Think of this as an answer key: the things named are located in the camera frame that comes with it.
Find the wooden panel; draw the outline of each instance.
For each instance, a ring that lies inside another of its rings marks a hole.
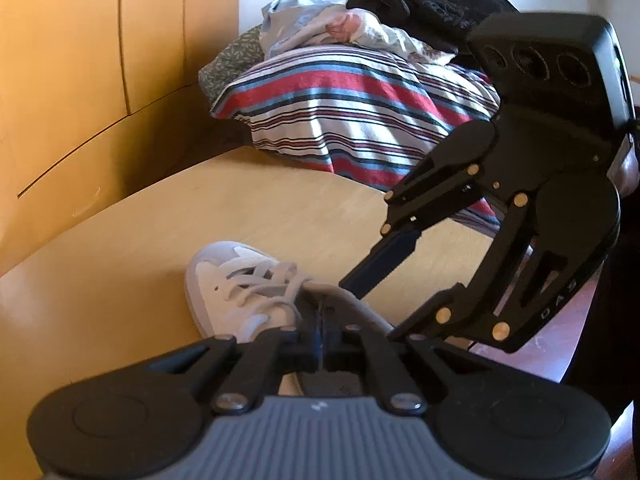
[[[122,0],[122,53],[132,112],[182,86],[183,0]]]
[[[238,35],[238,0],[185,0],[184,35],[185,77],[191,83]]]
[[[183,281],[204,245],[239,240],[336,283],[380,239],[385,210],[372,188],[240,148],[41,248],[0,278],[0,406],[11,407],[0,410],[0,478],[37,477],[24,428],[41,396],[198,339]],[[468,282],[489,243],[441,222],[367,301],[398,321],[439,288]]]
[[[126,114],[118,0],[0,0],[0,128],[25,189]]]
[[[210,129],[204,101],[196,85],[174,92],[53,167],[12,203],[10,218],[0,216],[6,223],[0,275],[61,232],[165,176]]]

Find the wooden cabinet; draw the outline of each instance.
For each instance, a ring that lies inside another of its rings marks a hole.
[[[166,174],[238,0],[0,0],[0,274]]]

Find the shoelace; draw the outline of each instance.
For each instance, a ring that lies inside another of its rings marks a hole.
[[[272,262],[264,261],[258,263],[251,273],[225,278],[219,286],[225,301],[233,301],[242,307],[255,294],[266,296],[247,312],[247,320],[238,330],[239,341],[251,340],[258,329],[268,322],[266,311],[274,306],[284,309],[287,324],[297,326],[302,320],[295,301],[300,289],[312,277],[298,272],[296,264],[281,262],[274,266]]]

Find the black pants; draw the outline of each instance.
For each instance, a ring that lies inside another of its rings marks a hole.
[[[620,238],[604,263],[562,382],[599,400],[613,422],[633,401],[634,455],[640,466],[640,191],[622,201]]]

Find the white logo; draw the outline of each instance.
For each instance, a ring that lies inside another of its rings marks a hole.
[[[328,407],[329,405],[326,402],[324,402],[324,400],[321,400],[320,402],[316,402],[315,404],[311,405],[311,409],[316,410],[316,412],[321,412],[322,410]]]

